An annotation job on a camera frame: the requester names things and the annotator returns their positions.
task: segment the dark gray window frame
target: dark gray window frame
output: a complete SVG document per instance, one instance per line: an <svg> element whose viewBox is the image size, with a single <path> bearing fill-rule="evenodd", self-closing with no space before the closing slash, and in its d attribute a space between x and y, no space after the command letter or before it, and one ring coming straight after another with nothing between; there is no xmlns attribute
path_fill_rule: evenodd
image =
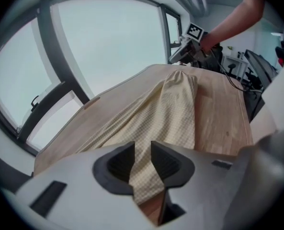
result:
<svg viewBox="0 0 284 230"><path fill-rule="evenodd" d="M182 35L182 26L181 26L181 19L180 15L178 15L175 11L168 8L164 4L160 4L160 19L161 19L161 26L163 31L163 40L164 40L164 47L165 47L165 54L166 54L166 62L170 64L169 58L171 56L171 49L180 47L180 43L170 43L170 32L169 32L169 25L167 22L167 14L174 17L177 20L178 24L178 35Z"/></svg>
<svg viewBox="0 0 284 230"><path fill-rule="evenodd" d="M55 87L34 109L34 111L28 117L26 123L23 127L17 131L5 118L5 116L0 111L0 128L2 131L18 146L20 146L26 152L36 156L38 151L26 143L28 136L31 134L32 130L36 124L41 120L41 118L46 114L46 112L56 104L66 93L73 91L77 97L81 100L83 104L89 101L89 98L83 91L83 89L78 84L69 65L63 55L59 42L57 40L57 35L52 24L52 18L50 14L50 6L56 3L64 2L67 0L40 0L36 5L30 7L21 15L19 15L14 21L12 21L5 30L0 29L0 50L2 47L13 37L23 26L37 18L38 26L40 30L41 39L44 45L44 49L47 53L48 59L59 77L61 83ZM170 56L170 37L166 19L166 13L170 14L175 18L179 18L174 11L167 8L163 4L159 4L152 0L137 0L141 1L155 7L158 7L160 11L164 11L162 15L165 18L164 24L161 20L162 30L164 32L164 45L165 51L169 52Z"/></svg>

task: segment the wooden table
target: wooden table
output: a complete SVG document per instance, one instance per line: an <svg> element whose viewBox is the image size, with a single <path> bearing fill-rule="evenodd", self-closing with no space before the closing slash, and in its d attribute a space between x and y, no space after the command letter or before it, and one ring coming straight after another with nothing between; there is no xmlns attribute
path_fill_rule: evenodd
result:
<svg viewBox="0 0 284 230"><path fill-rule="evenodd" d="M37 155L34 174L39 174L59 159L75 153L114 115L175 70L193 74L198 79L194 107L194 149L237 155L241 147L252 144L243 92L232 87L225 75L188 66L152 65L82 107ZM237 80L233 82L242 88ZM140 206L153 222L156 222L159 215L161 201L162 194Z"/></svg>

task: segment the person's arm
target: person's arm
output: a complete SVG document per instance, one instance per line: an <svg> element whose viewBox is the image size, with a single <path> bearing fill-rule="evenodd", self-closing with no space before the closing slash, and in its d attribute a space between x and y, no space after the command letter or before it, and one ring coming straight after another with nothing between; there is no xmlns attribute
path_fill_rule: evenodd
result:
<svg viewBox="0 0 284 230"><path fill-rule="evenodd" d="M221 24L201 40L202 49L208 52L217 43L244 32L262 18L263 10L264 0L243 0Z"/></svg>

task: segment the cloth fold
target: cloth fold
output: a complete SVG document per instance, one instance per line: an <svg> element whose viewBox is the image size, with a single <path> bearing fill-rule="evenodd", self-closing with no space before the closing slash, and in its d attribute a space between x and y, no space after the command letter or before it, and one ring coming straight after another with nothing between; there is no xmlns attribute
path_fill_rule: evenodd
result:
<svg viewBox="0 0 284 230"><path fill-rule="evenodd" d="M150 142L164 141L194 149L196 93L194 75L179 70L171 73L114 116L77 153L134 141L135 164L129 184L134 189L135 202L143 203L164 189L151 163Z"/></svg>

